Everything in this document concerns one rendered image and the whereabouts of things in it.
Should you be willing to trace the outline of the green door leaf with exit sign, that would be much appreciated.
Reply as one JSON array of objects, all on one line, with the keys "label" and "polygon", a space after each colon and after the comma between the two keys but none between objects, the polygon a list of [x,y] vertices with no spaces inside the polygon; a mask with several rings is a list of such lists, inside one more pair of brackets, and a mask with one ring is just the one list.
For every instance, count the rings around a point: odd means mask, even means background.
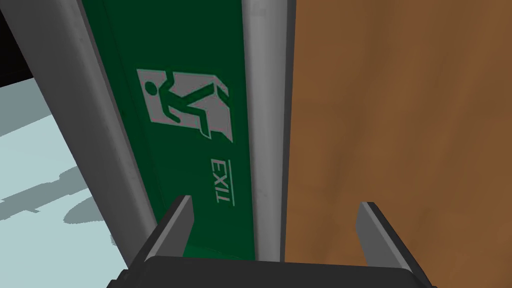
[{"label": "green door leaf with exit sign", "polygon": [[81,0],[155,219],[189,258],[256,258],[242,0]]}]

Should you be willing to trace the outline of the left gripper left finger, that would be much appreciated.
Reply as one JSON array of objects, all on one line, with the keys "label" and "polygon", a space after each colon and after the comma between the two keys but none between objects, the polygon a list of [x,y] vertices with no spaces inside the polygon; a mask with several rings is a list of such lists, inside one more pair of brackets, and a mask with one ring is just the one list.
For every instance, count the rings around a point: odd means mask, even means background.
[{"label": "left gripper left finger", "polygon": [[140,267],[154,256],[181,258],[190,237],[194,219],[192,197],[179,195],[142,245],[130,267]]}]

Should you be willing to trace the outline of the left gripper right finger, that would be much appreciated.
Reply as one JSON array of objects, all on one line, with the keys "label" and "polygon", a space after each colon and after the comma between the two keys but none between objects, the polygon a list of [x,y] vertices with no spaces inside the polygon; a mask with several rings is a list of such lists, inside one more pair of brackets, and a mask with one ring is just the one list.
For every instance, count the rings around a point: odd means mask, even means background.
[{"label": "left gripper right finger", "polygon": [[360,203],[355,229],[368,266],[406,269],[418,280],[427,279],[417,260],[374,202]]}]

